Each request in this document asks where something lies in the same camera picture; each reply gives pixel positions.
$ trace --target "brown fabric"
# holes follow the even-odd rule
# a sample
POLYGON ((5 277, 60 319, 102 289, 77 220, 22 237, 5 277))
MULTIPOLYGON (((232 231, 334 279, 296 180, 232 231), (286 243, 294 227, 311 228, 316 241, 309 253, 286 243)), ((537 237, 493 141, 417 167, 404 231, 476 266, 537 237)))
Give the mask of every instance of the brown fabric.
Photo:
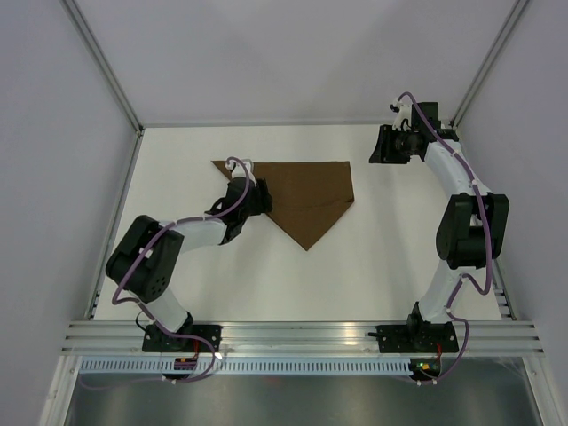
MULTIPOLYGON (((213 162, 227 177, 224 161, 213 162)), ((354 202, 349 162, 255 162, 272 196, 268 216, 306 251, 354 202)))

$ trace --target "white cable clip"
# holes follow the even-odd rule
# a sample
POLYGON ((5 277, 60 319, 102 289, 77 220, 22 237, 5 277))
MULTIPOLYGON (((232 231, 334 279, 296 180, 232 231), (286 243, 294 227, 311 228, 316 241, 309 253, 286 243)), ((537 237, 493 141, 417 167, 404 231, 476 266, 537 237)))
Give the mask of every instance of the white cable clip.
POLYGON ((237 167, 237 162, 235 160, 225 162, 225 168, 227 170, 233 171, 235 167, 237 167))

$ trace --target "black mounting bracket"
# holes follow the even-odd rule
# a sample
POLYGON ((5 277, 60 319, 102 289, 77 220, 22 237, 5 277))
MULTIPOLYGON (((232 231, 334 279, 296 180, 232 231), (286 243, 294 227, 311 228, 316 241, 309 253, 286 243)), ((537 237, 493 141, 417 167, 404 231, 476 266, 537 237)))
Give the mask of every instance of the black mounting bracket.
POLYGON ((375 333, 368 333, 379 343, 380 353, 438 353, 438 344, 442 352, 459 351, 454 325, 432 324, 424 321, 418 302, 408 315, 405 325, 377 326, 375 333))
MULTIPOLYGON (((454 130, 441 129, 442 123, 438 118, 438 102, 421 102, 418 105, 442 139, 459 141, 454 130)), ((398 108, 395 107, 391 107, 391 110, 398 112, 398 108)), ((414 106, 412 106, 411 114, 412 126, 410 129, 394 130, 392 125, 389 124, 384 124, 379 128, 379 138, 369 162, 407 164, 413 155, 420 156, 424 161, 428 144, 436 141, 436 138, 430 133, 414 106)))
MULTIPOLYGON (((216 215, 222 211, 229 209, 239 200, 242 193, 245 192, 247 179, 244 177, 235 177, 227 184, 227 192, 225 197, 218 199, 210 210, 206 211, 208 215, 216 215)), ((257 179, 256 185, 250 182, 248 193, 239 206, 229 214, 221 217, 226 225, 225 237, 221 241, 221 245, 234 240, 241 234, 242 227, 251 216, 259 216, 263 213, 272 211, 272 196, 268 192, 268 185, 264 179, 257 179)))
MULTIPOLYGON (((221 344, 222 327, 215 324, 189 324, 181 327, 177 335, 197 335, 207 340, 215 351, 219 350, 221 344)), ((191 339, 180 339, 165 335, 155 324, 146 327, 142 352, 193 352, 195 341, 191 339)), ((199 353, 211 353, 209 347, 199 342, 199 353)))

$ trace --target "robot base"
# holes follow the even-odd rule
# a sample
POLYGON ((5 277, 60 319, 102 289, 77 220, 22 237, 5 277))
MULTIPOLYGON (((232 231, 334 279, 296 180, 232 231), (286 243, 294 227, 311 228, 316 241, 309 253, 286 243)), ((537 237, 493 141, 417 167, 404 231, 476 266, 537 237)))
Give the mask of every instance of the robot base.
MULTIPOLYGON (((207 340, 215 351, 219 350, 221 344, 221 326, 210 324, 189 324, 182 326, 177 335, 197 335, 207 340)), ((146 327, 142 352, 194 352, 194 340, 178 339, 165 335, 156 325, 146 327)), ((199 353, 209 353, 211 350, 205 343, 199 342, 199 353)))
POLYGON ((437 343, 444 353, 455 353, 460 349, 454 325, 424 321, 418 303, 408 315, 405 326, 379 326, 376 333, 368 335, 376 338, 380 353, 438 353, 437 343))

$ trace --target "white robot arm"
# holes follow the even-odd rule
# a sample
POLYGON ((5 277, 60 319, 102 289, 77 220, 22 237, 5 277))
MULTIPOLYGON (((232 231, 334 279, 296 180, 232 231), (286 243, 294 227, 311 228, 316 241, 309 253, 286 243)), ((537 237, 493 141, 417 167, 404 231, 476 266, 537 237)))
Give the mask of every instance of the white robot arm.
MULTIPOLYGON (((255 179, 253 163, 227 163, 232 171, 224 198, 206 212, 208 217, 182 219, 155 243, 136 267, 124 289, 142 303, 156 321, 172 333, 187 330, 193 324, 191 314, 184 309, 169 288, 178 256, 206 246, 218 246, 232 241, 250 216, 272 210, 272 197, 266 183, 255 179), (228 214, 219 214, 234 205, 247 187, 242 202, 228 214)), ((106 275, 119 284, 148 242, 171 221, 157 221, 148 216, 137 217, 106 264, 106 275)))
MULTIPOLYGON (((483 227, 478 224, 481 215, 472 181, 483 202, 490 229, 492 259, 501 253, 509 200, 505 195, 492 193, 473 174, 457 135, 453 130, 445 129, 438 119, 437 103, 405 105, 400 99, 395 99, 390 109, 397 113, 397 118, 392 125, 380 127, 369 162, 406 164, 411 156, 420 156, 438 178, 448 198, 448 205, 436 235, 436 249, 440 257, 438 268, 428 291, 409 315, 406 330, 396 331, 404 336, 393 337, 396 333, 392 334, 388 327, 381 327, 381 332, 377 330, 372 335, 383 342, 393 343, 395 348, 408 343, 406 351, 430 352, 435 351, 434 342, 443 342, 444 338, 454 333, 449 322, 452 318, 446 310, 448 301, 454 302, 458 281, 464 274, 484 268, 487 262, 485 235, 483 227)), ((449 351, 457 351, 455 343, 449 351)))

